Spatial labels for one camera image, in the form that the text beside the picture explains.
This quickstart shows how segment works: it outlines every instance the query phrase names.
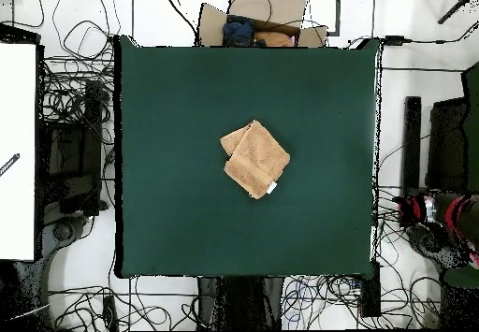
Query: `folded towel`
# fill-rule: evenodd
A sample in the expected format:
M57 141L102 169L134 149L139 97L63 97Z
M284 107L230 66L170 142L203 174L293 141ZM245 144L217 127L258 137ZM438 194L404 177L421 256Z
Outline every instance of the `folded towel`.
M289 154L258 121L222 137L220 142L231 156L225 173L255 199L267 192L289 163Z

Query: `black stand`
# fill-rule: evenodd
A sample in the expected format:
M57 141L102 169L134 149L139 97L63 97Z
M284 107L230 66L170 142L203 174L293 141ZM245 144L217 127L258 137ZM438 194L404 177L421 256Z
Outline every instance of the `black stand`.
M459 0L455 5L453 5L447 13L445 13L439 20L438 24L444 24L449 18L456 13L461 7L467 5L471 0Z
M281 330L283 277L200 277L197 331Z

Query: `marker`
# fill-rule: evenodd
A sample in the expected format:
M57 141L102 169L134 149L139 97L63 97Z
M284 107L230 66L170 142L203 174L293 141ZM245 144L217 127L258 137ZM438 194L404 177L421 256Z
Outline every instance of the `marker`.
M13 166L13 164L20 159L20 154L14 154L10 160L8 160L1 168L0 168L0 177L4 175L9 168Z

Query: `cardboard box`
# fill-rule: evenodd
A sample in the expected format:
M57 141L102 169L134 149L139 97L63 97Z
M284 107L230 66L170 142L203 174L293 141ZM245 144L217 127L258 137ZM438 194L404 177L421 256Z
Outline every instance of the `cardboard box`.
M325 26L300 29L307 0L230 0L227 13L207 3L201 5L199 38L202 46L223 45L223 25L228 15L254 20L254 30L295 36L296 47L324 47Z

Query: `power adapter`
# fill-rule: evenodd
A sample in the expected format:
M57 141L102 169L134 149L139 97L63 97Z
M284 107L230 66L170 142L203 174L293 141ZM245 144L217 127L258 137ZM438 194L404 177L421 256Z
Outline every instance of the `power adapter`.
M115 308L115 296L108 295L103 298L103 321L109 332L119 332L118 316Z
M404 36L399 35L385 36L385 46L402 46L404 43L411 43L411 39L406 39Z

